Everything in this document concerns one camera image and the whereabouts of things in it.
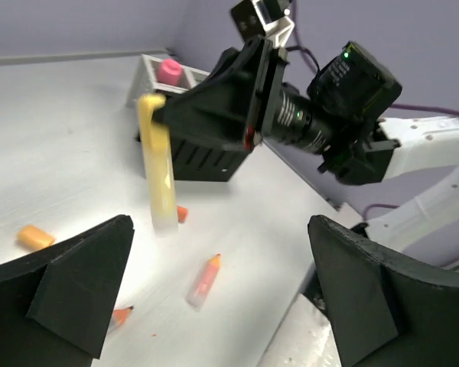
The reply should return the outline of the pink cap marker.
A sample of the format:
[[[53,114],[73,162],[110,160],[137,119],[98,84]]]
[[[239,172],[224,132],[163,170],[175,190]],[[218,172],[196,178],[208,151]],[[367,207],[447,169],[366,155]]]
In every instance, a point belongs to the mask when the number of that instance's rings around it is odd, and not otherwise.
[[[164,59],[158,68],[157,80],[159,83],[177,86],[182,73],[183,68],[176,60]]]

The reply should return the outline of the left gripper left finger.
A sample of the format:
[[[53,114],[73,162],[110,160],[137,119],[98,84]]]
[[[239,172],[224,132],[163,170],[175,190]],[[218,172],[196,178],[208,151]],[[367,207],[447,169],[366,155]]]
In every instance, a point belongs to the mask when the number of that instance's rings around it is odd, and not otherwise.
[[[90,366],[101,355],[134,236],[118,215],[0,264],[0,366]]]

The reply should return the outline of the yellow marker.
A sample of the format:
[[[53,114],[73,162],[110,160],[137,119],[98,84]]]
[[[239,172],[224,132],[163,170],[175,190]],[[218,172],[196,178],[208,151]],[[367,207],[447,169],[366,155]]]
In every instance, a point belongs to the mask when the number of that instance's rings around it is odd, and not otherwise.
[[[167,126],[155,121],[155,113],[164,104],[163,95],[147,94],[138,99],[137,108],[151,221],[159,233],[173,231],[178,225],[170,133]]]

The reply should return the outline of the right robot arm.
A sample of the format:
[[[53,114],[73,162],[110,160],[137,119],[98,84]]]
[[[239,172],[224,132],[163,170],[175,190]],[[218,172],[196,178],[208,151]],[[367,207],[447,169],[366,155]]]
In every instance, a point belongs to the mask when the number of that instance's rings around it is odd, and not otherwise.
[[[363,223],[369,238],[433,265],[459,258],[459,113],[385,117],[402,87],[364,47],[346,43],[301,95],[283,80],[288,52],[263,37],[225,50],[211,74],[161,110],[173,133],[208,148],[261,140],[309,154],[323,188],[355,209],[395,199]]]

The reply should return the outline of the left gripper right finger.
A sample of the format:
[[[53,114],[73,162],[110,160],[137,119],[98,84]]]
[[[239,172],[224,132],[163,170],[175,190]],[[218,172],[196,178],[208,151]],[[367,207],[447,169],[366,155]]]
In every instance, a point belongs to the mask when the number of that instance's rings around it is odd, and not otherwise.
[[[308,235],[341,365],[459,366],[459,273],[326,216]]]

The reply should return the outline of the dark orange marker cap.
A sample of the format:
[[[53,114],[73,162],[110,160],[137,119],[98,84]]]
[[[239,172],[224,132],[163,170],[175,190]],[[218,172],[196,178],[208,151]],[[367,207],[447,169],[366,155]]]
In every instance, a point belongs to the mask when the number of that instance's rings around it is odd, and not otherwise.
[[[179,223],[184,223],[187,220],[188,209],[183,206],[177,206],[177,218]]]

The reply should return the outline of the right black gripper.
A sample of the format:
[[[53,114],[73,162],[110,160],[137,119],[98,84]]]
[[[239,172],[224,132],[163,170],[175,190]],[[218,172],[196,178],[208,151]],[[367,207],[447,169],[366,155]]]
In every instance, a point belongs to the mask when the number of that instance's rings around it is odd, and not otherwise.
[[[379,118],[402,85],[369,51],[348,41],[302,96],[282,82],[287,54],[262,36],[241,50],[224,50],[210,75],[169,98],[155,121],[173,135],[227,151],[251,151],[261,135],[320,155],[319,172],[342,184],[382,181],[400,143],[386,137]]]

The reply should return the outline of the red orange marker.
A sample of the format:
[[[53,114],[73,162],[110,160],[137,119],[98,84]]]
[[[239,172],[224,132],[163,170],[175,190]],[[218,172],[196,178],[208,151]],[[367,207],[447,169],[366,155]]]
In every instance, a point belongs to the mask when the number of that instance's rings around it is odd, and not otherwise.
[[[201,308],[206,300],[221,267],[221,254],[210,258],[187,293],[186,301],[194,308]]]

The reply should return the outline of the orange tip clear marker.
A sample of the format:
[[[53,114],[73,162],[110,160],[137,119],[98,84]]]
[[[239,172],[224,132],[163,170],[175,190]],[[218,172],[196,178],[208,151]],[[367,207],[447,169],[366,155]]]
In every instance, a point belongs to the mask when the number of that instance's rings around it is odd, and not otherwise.
[[[134,310],[133,306],[129,306],[122,309],[114,309],[112,312],[111,319],[109,321],[108,330],[114,330],[117,327],[122,326]]]

